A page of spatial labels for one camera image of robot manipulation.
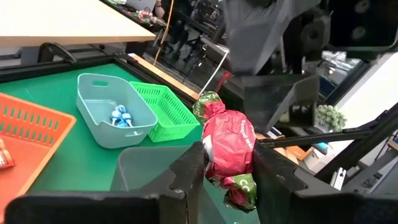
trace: candy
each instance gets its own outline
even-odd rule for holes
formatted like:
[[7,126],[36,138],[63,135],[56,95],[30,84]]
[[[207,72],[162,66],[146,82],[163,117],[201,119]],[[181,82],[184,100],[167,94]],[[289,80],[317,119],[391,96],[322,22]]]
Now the candy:
[[0,169],[12,167],[15,165],[10,153],[7,151],[4,141],[0,138]]
[[126,128],[126,127],[128,127],[128,124],[122,120],[118,123],[117,127],[118,128]]
[[124,107],[123,105],[119,105],[117,107],[114,108],[115,110],[120,111],[120,113],[126,113],[126,107]]
[[131,115],[129,113],[122,114],[122,119],[123,121],[127,122],[127,124],[129,124],[130,127],[132,127]]
[[122,113],[120,113],[120,111],[118,111],[118,110],[112,111],[112,113],[111,113],[112,125],[114,125],[115,122],[120,121],[121,116],[122,116]]

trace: wrapped candy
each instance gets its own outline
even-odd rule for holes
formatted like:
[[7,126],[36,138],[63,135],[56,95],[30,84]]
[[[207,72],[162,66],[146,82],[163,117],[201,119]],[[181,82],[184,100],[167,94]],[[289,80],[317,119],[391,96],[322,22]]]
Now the wrapped candy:
[[209,155],[206,178],[228,189],[224,202],[248,212],[255,208],[256,184],[252,151],[253,125],[239,111],[226,110],[217,93],[207,92],[193,105],[193,114],[204,123],[202,143]]
[[122,119],[124,122],[126,122],[130,127],[132,127],[132,118],[131,115],[129,113],[124,113],[122,114]]
[[126,107],[123,105],[119,105],[119,106],[115,107],[114,109],[120,111],[120,113],[127,113]]
[[117,121],[120,121],[122,116],[122,113],[118,110],[114,110],[111,113],[111,120],[112,120],[112,125],[115,125]]
[[124,121],[120,121],[117,125],[118,128],[127,128],[129,125],[124,122]]
[[0,138],[0,169],[15,166],[14,160],[6,149],[4,141]]

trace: blue wrapped candy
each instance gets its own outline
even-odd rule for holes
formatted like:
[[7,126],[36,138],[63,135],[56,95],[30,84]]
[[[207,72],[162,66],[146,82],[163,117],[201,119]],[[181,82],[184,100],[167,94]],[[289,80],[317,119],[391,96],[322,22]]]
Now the blue wrapped candy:
[[114,109],[120,111],[120,113],[127,113],[126,107],[124,107],[123,105],[119,105]]
[[122,114],[121,117],[122,117],[123,121],[125,121],[130,127],[132,127],[132,123],[131,123],[132,118],[129,113],[124,113],[124,114]]
[[111,120],[112,120],[112,125],[115,125],[115,122],[122,120],[122,113],[118,110],[114,110],[111,113]]
[[118,128],[126,128],[128,126],[129,125],[126,122],[124,122],[123,120],[119,121],[119,123],[117,125]]

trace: white cable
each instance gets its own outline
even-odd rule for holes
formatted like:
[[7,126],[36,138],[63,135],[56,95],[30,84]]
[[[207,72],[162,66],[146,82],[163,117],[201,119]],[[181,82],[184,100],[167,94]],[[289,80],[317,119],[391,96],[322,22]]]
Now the white cable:
[[214,78],[214,76],[217,74],[218,70],[221,68],[221,65],[223,64],[223,62],[226,59],[226,56],[228,55],[229,50],[227,50],[224,54],[223,59],[221,59],[221,62],[218,64],[216,70],[213,72],[213,74],[211,75],[210,79],[207,81],[206,85],[200,90],[199,96],[203,93],[203,91],[205,91],[205,88],[209,85],[209,83],[212,81],[212,79]]

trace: small green plant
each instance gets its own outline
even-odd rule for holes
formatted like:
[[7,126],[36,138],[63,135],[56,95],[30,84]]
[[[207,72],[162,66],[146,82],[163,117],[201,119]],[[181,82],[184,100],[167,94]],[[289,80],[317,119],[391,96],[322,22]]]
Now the small green plant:
[[330,105],[319,105],[315,112],[315,126],[323,131],[338,132],[346,126],[347,119]]

